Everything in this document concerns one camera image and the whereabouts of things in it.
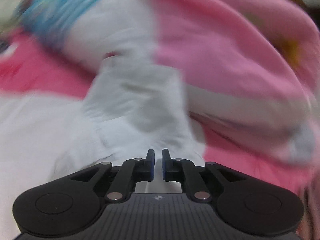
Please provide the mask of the pink floral bed sheet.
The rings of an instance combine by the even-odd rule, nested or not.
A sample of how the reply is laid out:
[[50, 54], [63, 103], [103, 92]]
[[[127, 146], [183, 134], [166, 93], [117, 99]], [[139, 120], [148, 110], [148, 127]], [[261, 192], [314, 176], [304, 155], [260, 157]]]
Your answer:
[[[1, 54], [1, 91], [37, 92], [81, 101], [93, 75], [56, 54], [46, 51], [31, 35], [20, 30], [5, 37], [10, 45]], [[294, 193], [310, 183], [319, 167], [293, 166], [249, 153], [204, 124], [194, 123], [205, 138], [204, 158], [243, 172]]]

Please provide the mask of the pink patterned quilt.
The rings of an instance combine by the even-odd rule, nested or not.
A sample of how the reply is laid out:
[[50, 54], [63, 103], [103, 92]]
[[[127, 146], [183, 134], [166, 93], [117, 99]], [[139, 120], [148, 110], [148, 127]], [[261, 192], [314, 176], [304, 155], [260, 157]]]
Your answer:
[[319, 165], [319, 31], [287, 0], [23, 0], [44, 46], [97, 76], [105, 59], [182, 73], [187, 112], [243, 150]]

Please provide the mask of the white shirt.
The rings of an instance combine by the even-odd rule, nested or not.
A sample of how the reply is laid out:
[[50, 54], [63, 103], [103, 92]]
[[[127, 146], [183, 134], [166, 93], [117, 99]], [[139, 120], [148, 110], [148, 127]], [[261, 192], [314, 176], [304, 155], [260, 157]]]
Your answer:
[[148, 60], [105, 59], [86, 97], [1, 94], [1, 239], [18, 228], [22, 192], [94, 164], [120, 165], [155, 151], [155, 181], [142, 192], [177, 191], [161, 180], [161, 152], [203, 165], [200, 126], [187, 112], [182, 73]]

